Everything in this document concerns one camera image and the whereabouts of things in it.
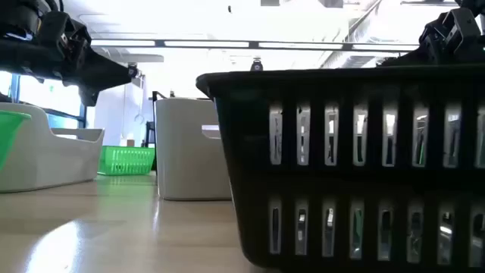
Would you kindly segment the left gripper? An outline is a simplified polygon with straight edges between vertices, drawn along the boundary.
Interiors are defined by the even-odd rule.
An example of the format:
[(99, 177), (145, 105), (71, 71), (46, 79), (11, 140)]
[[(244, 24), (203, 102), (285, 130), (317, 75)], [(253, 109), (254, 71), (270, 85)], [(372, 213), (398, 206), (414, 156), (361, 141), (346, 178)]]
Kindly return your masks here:
[(85, 25), (63, 11), (41, 17), (1, 17), (1, 69), (34, 77), (76, 78), (81, 102), (95, 106), (105, 89), (130, 83), (126, 66), (92, 49)]

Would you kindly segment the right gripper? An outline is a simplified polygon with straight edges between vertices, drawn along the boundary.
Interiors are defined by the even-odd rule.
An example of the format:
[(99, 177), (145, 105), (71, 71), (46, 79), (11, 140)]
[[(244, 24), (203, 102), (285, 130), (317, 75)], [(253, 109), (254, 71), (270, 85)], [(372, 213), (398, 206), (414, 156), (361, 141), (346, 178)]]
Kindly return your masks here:
[(426, 24), (419, 47), (397, 58), (386, 58), (379, 67), (427, 64), (484, 63), (484, 35), (470, 8), (455, 8)]

